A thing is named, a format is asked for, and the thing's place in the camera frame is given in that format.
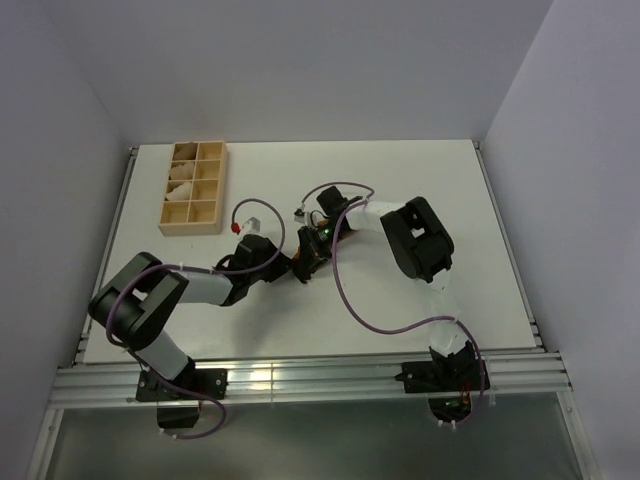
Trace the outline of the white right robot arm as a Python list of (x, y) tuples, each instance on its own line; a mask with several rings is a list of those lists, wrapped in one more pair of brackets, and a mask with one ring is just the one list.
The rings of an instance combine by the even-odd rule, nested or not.
[(303, 196), (294, 212), (301, 224), (297, 231), (298, 250), (292, 260), (292, 272), (307, 283), (316, 271), (329, 264), (342, 303), (349, 314), (370, 332), (393, 336), (429, 328), (429, 352), (437, 361), (433, 365), (435, 383), (452, 390), (468, 374), (462, 359), (479, 363), (481, 355), (469, 329), (454, 315), (436, 314), (398, 328), (379, 328), (362, 318), (349, 302), (338, 269), (337, 246), (348, 236), (368, 231), (384, 235), (397, 267), (407, 278), (426, 283), (433, 291), (443, 293), (453, 266), (454, 242), (428, 201), (415, 197), (405, 203), (381, 202), (373, 198), (375, 190), (367, 185), (349, 182), (349, 187), (362, 188), (367, 194), (348, 198), (339, 188), (341, 182), (328, 182), (311, 190), (317, 195), (320, 220), (306, 209), (311, 194)]

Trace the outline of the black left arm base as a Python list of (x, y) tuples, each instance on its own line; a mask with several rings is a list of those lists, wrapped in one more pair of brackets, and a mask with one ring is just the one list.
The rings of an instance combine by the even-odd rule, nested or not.
[[(165, 433), (182, 439), (202, 438), (217, 432), (227, 420), (226, 407), (221, 403), (228, 385), (228, 370), (223, 368), (193, 368), (174, 380), (166, 380), (154, 371), (141, 371), (135, 400), (154, 403), (157, 425)], [(221, 417), (208, 431), (182, 433), (192, 430), (200, 418), (204, 402), (217, 406)]]

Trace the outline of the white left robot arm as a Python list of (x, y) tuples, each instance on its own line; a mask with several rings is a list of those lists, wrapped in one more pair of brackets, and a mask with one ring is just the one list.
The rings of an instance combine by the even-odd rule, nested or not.
[(247, 234), (234, 253), (213, 269), (171, 269), (157, 257), (134, 256), (91, 299), (89, 316), (114, 341), (155, 370), (159, 388), (172, 399), (183, 399), (195, 386), (193, 360), (164, 327), (180, 303), (229, 307), (244, 299), (258, 281), (271, 283), (291, 268), (291, 259), (266, 237)]

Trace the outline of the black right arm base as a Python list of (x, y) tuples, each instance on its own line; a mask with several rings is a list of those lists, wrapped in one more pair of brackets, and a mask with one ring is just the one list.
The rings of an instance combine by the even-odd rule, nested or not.
[(429, 398), (428, 405), (437, 421), (450, 426), (470, 417), (473, 392), (480, 394), (490, 387), (486, 367), (480, 366), (477, 359), (404, 362), (394, 379), (403, 385), (406, 394), (445, 394)]

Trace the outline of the mustard yellow striped sock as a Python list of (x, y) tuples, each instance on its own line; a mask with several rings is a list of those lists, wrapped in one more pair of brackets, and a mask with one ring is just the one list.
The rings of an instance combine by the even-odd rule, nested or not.
[(331, 259), (336, 223), (337, 218), (328, 217), (298, 229), (299, 246), (294, 256), (298, 266), (312, 269)]

